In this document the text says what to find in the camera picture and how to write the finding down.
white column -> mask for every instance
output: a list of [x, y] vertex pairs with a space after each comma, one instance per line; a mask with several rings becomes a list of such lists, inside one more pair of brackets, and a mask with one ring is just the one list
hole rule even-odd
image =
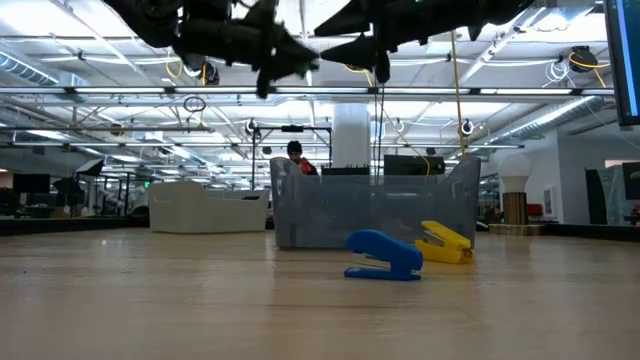
[[371, 117], [367, 104], [335, 104], [333, 167], [371, 164]]

person in red shirt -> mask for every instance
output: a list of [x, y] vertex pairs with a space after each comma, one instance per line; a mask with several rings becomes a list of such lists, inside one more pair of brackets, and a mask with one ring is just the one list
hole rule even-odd
[[302, 144], [298, 141], [290, 141], [287, 145], [289, 159], [300, 166], [300, 171], [305, 175], [318, 175], [318, 170], [309, 161], [302, 157]]

